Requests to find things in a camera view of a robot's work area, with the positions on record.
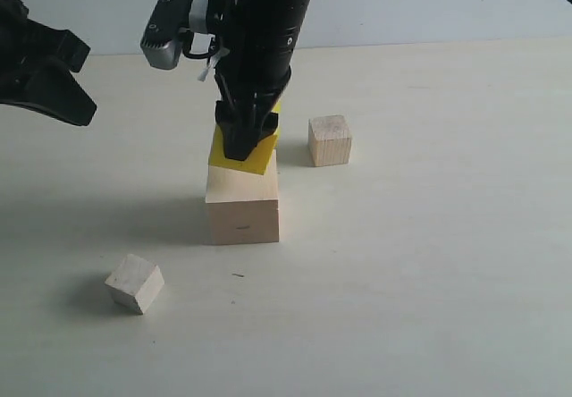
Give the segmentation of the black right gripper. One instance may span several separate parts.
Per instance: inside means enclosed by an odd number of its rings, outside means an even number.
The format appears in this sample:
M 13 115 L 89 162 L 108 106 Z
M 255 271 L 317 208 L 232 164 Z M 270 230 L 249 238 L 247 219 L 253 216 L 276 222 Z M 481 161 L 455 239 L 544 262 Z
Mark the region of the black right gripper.
M 275 134 L 296 42 L 294 34 L 229 34 L 214 39 L 224 52 L 214 79 L 220 90 L 215 122 L 225 158 L 245 161 L 259 140 Z

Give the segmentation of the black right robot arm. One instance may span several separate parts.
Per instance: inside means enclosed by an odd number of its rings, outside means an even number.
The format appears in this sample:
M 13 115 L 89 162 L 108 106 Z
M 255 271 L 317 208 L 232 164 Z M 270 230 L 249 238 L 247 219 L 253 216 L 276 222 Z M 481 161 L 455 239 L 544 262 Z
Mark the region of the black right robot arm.
M 226 158 L 245 161 L 274 134 L 273 110 L 291 78 L 290 61 L 310 0 L 232 0 L 221 40 L 228 53 L 215 66 L 221 93 L 215 121 Z

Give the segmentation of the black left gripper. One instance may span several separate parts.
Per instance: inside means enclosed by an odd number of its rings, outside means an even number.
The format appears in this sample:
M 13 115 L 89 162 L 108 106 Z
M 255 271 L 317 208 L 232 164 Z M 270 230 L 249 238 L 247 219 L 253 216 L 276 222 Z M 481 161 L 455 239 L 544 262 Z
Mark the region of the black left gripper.
M 70 30 L 32 20 L 22 0 L 1 0 L 3 104 L 27 105 L 74 126 L 90 125 L 97 105 L 71 73 L 81 71 L 89 53 L 90 46 Z

